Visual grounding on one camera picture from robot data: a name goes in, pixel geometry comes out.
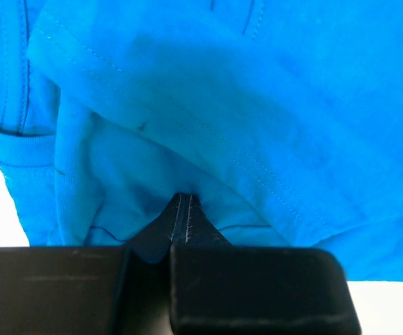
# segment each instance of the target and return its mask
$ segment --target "blue cloth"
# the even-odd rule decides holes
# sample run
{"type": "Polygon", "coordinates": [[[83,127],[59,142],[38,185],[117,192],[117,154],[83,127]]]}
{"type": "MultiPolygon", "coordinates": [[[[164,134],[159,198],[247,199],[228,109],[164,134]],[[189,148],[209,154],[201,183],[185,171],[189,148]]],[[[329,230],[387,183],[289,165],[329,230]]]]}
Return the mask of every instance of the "blue cloth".
{"type": "Polygon", "coordinates": [[[0,168],[31,245],[184,192],[235,245],[403,281],[403,1],[0,0],[0,168]]]}

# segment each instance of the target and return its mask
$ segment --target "garment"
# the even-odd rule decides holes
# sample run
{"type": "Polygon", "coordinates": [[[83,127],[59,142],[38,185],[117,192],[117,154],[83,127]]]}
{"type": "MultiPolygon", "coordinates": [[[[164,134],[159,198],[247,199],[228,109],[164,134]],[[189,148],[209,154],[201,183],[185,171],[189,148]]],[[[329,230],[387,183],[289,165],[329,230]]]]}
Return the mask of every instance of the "garment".
{"type": "Polygon", "coordinates": [[[0,168],[31,245],[182,192],[234,245],[403,281],[403,2],[0,0],[0,168]]]}

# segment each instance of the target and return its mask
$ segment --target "white background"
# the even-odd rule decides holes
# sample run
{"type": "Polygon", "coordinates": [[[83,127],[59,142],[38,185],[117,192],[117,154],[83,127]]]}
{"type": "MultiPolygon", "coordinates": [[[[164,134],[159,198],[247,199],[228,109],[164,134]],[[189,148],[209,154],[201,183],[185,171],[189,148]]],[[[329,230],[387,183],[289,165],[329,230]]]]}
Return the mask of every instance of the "white background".
{"type": "MultiPolygon", "coordinates": [[[[0,173],[0,246],[27,246],[0,173]]],[[[364,335],[403,334],[403,283],[350,282],[364,335]]]]}

